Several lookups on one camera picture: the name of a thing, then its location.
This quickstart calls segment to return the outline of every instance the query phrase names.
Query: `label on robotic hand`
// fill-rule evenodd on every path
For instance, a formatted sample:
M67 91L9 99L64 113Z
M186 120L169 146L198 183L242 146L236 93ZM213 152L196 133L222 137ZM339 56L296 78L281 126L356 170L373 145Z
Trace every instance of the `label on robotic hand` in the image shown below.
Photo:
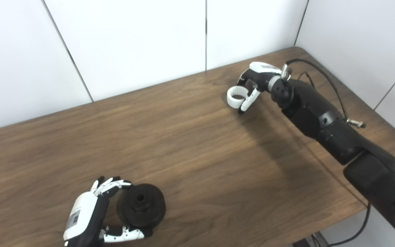
M249 68L257 73L273 72L281 74L281 70L279 68L264 62L252 62L249 64Z
M77 210L76 212L72 213L69 216L68 222L66 223L65 230L68 230L68 228L71 228L71 227L77 225L77 222L79 220L80 210L81 209Z

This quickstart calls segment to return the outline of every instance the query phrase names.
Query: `robotic hand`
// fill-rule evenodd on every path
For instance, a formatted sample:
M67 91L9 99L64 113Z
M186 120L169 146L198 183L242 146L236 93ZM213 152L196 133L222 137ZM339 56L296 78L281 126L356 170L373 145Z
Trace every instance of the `robotic hand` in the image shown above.
M363 122L348 119L315 88L299 80L287 78L288 65L301 61L310 64L331 79L318 66L303 59L287 61L282 70L270 64L253 62L238 80L237 86L229 89L227 102L244 113L261 92L271 94L281 112L305 136L315 139L340 164L345 165L345 178L381 213L395 228L395 157L378 145L361 136L351 125L364 128ZM243 86L246 81L255 83L248 94ZM233 98L234 95L245 99Z
M63 235L64 246L100 247L103 243L149 237L152 228L163 220L166 205L160 189L149 184L134 186L120 177L104 179L98 178L88 192L75 200ZM130 226L102 227L109 198L120 189L128 191L119 202L119 216Z

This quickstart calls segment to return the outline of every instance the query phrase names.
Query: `cable connector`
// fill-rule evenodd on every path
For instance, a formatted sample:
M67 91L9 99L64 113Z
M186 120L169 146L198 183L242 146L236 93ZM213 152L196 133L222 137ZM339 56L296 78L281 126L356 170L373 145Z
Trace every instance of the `cable connector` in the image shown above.
M364 122L359 122L359 121L356 121L356 120L353 120L353 119L347 119L347 122L348 122L350 125L356 126L358 129L359 129L359 128L365 129L365 127L367 127L367 125L366 125Z

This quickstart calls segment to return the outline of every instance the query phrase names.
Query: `white wall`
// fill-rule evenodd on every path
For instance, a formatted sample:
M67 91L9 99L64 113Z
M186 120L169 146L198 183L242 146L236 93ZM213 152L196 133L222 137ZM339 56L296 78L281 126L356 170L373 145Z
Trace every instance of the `white wall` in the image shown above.
M310 0L296 45L374 108L395 82L395 1Z
M89 102L41 1L0 0L0 127Z
M205 0L46 0L94 100L205 70Z
M292 47L307 0L207 0L207 69Z
M207 1L46 4L94 100L290 47L306 6ZM41 1L0 0L0 127L90 101Z
M395 1L310 0L296 45L370 107L395 82ZM395 127L395 86L377 112ZM321 232L329 243L353 236L364 212ZM374 210L364 233L342 247L395 247L395 230Z

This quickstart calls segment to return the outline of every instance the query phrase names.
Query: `metal connector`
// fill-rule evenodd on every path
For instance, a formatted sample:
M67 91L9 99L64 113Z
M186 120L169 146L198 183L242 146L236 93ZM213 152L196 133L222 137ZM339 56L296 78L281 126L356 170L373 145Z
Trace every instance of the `metal connector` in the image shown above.
M283 65L283 69L281 69L281 77L282 77L282 78L285 78L285 77L286 77L287 68L288 68L287 64L284 64L284 65Z
M363 128L364 129L367 126L364 122L359 122L359 121L356 121L356 120L353 120L353 119L347 119L347 122L350 125L356 126L358 129L359 128Z

